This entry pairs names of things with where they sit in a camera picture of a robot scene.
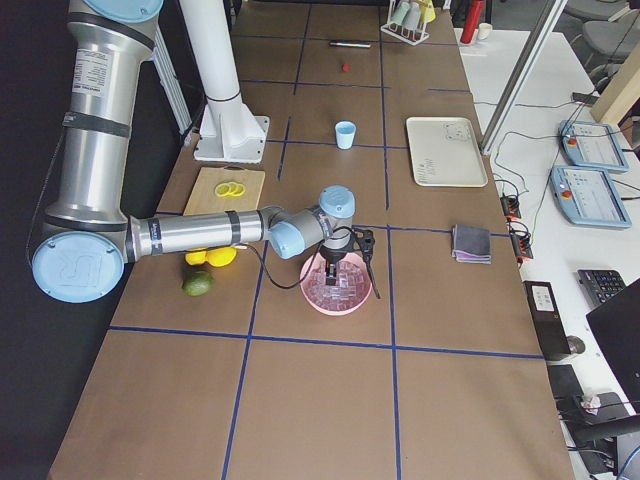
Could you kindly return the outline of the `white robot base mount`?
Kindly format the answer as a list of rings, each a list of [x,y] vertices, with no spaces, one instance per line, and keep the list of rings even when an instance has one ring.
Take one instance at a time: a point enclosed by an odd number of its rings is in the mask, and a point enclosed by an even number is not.
[[[206,100],[195,158],[260,162],[269,118],[243,102],[223,3],[183,0],[180,7]]]

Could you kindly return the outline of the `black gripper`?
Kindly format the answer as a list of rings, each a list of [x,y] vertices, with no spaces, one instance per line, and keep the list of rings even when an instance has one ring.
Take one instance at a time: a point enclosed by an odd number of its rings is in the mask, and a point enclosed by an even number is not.
[[[348,244],[340,247],[329,247],[327,243],[322,244],[321,256],[325,260],[325,284],[327,286],[337,285],[339,274],[338,263],[349,252],[350,246]]]

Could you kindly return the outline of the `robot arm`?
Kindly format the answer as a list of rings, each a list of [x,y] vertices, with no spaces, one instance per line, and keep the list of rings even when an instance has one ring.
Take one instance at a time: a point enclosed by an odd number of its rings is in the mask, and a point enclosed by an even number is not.
[[[139,70],[153,53],[161,8],[158,1],[69,5],[75,72],[59,196],[46,209],[42,243],[29,257],[35,282],[54,299],[90,302],[142,257],[261,240],[283,259],[317,246],[334,277],[356,241],[355,198],[343,186],[325,188],[317,205],[296,214],[279,207],[148,219],[122,213]]]

